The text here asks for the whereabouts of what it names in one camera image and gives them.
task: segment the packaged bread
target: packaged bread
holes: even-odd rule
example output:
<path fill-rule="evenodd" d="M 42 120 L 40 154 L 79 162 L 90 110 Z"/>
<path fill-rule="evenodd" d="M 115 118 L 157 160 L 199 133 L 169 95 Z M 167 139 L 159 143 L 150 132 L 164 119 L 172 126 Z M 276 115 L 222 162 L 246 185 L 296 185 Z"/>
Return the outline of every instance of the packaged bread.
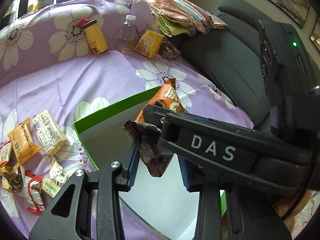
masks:
<path fill-rule="evenodd" d="M 52 117 L 49 109 L 35 116 L 32 123 L 39 143 L 48 157 L 54 156 L 67 143 L 66 135 Z"/>
<path fill-rule="evenodd" d="M 9 162 L 11 151 L 12 151 L 11 142 L 8 142 L 7 144 L 3 145 L 2 148 L 0 148 L 0 168 Z"/>
<path fill-rule="evenodd" d="M 16 167 L 25 164 L 30 158 L 37 154 L 41 150 L 39 145 L 36 145 L 30 133 L 30 118 L 24 120 L 16 128 L 14 128 L 9 134 L 13 151 L 17 157 Z"/>
<path fill-rule="evenodd" d="M 11 193 L 21 192 L 23 185 L 20 167 L 4 165 L 0 168 L 0 174 L 3 176 L 2 186 L 6 191 Z"/>
<path fill-rule="evenodd" d="M 35 215 L 41 215 L 44 211 L 44 203 L 41 198 L 42 177 L 31 172 L 25 172 L 24 189 L 28 203 L 27 210 Z"/>
<path fill-rule="evenodd" d="M 163 35 L 152 30 L 146 30 L 137 43 L 134 51 L 147 58 L 152 58 L 159 52 L 163 39 Z"/>
<path fill-rule="evenodd" d="M 147 105 L 160 106 L 184 113 L 175 90 L 175 79 L 168 79 Z M 147 166 L 150 175 L 161 177 L 167 169 L 173 153 L 166 148 L 158 147 L 157 143 L 161 136 L 161 130 L 152 124 L 145 123 L 143 118 L 144 108 L 134 122 L 127 121 L 124 124 L 124 130 L 130 134 L 137 145 L 141 160 Z"/>
<path fill-rule="evenodd" d="M 66 174 L 55 158 L 51 160 L 49 175 L 42 182 L 42 190 L 51 197 L 55 197 L 59 190 L 68 181 L 70 175 Z"/>

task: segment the red clip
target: red clip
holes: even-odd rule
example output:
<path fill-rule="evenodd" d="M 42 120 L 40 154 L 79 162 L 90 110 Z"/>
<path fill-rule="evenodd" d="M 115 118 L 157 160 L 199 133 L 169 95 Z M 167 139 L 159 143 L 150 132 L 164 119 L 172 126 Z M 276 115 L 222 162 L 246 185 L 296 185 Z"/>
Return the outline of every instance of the red clip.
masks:
<path fill-rule="evenodd" d="M 81 28 L 84 25 L 84 23 L 88 22 L 90 22 L 88 19 L 81 19 L 77 26 Z"/>

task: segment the bed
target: bed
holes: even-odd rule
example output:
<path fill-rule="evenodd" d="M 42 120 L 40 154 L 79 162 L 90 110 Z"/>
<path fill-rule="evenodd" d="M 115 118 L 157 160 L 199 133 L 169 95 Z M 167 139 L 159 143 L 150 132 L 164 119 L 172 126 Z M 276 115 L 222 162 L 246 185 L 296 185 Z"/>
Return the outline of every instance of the bed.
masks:
<path fill-rule="evenodd" d="M 115 50 L 127 14 L 137 17 L 136 41 L 155 28 L 144 0 L 73 0 L 26 15 L 0 31 L 0 147 L 7 134 L 25 118 L 49 108 L 63 128 L 69 144 L 56 157 L 64 170 L 93 171 L 72 123 L 101 108 L 175 78 L 177 94 L 190 113 L 252 128 L 248 115 L 185 60 L 147 59 Z M 78 22 L 96 19 L 110 49 L 93 55 Z M 43 151 L 23 165 L 45 178 L 50 159 Z M 45 205 L 51 198 L 42 193 Z M 0 188 L 0 201 L 22 234 L 28 235 L 38 216 L 27 211 L 24 192 Z M 130 208 L 123 205 L 126 239 L 163 239 Z"/>

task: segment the snack bag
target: snack bag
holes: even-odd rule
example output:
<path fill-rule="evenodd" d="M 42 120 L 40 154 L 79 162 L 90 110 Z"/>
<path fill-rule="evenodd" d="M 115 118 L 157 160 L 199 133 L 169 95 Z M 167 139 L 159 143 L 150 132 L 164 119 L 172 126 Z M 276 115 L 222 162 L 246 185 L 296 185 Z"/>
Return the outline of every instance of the snack bag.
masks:
<path fill-rule="evenodd" d="M 163 59 L 175 60 L 181 55 L 181 52 L 169 41 L 163 41 L 159 49 L 159 55 Z"/>
<path fill-rule="evenodd" d="M 25 164 L 32 158 L 41 147 L 36 145 L 30 134 L 30 118 L 24 120 L 20 125 L 14 128 L 9 134 L 13 151 L 17 157 L 18 163 L 16 167 Z"/>
<path fill-rule="evenodd" d="M 156 105 L 184 113 L 175 91 L 175 79 L 167 80 L 147 105 Z M 124 130 L 130 134 L 137 145 L 141 160 L 147 166 L 150 175 L 161 177 L 167 169 L 173 153 L 170 150 L 157 146 L 161 130 L 152 124 L 145 123 L 143 109 L 134 122 L 128 121 L 124 124 Z"/>
<path fill-rule="evenodd" d="M 20 193 L 22 190 L 22 177 L 20 167 L 11 167 L 8 165 L 0 168 L 2 178 L 2 186 L 11 193 Z"/>
<path fill-rule="evenodd" d="M 48 109 L 37 115 L 32 123 L 44 153 L 48 157 L 54 156 L 67 143 L 66 135 Z"/>
<path fill-rule="evenodd" d="M 64 173 L 61 165 L 52 158 L 49 175 L 42 182 L 42 190 L 51 197 L 55 197 L 59 190 L 64 186 L 70 176 Z"/>
<path fill-rule="evenodd" d="M 10 160 L 12 151 L 12 144 L 8 142 L 2 148 L 0 148 L 0 168 L 8 163 Z"/>
<path fill-rule="evenodd" d="M 153 32 L 152 30 L 146 30 L 134 51 L 147 58 L 152 58 L 159 52 L 163 39 L 163 35 Z"/>
<path fill-rule="evenodd" d="M 40 196 L 42 178 L 36 174 L 25 172 L 24 189 L 28 202 L 27 210 L 33 214 L 41 215 L 44 211 L 44 203 Z"/>

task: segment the yellow cup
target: yellow cup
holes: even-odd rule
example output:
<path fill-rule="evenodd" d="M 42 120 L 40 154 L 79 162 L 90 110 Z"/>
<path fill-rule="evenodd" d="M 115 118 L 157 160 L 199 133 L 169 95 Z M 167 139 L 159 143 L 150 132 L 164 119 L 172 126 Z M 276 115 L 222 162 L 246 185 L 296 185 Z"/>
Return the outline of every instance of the yellow cup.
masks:
<path fill-rule="evenodd" d="M 100 54 L 109 48 L 107 41 L 97 24 L 97 20 L 90 21 L 83 25 L 82 30 L 85 33 L 87 43 L 93 54 Z"/>

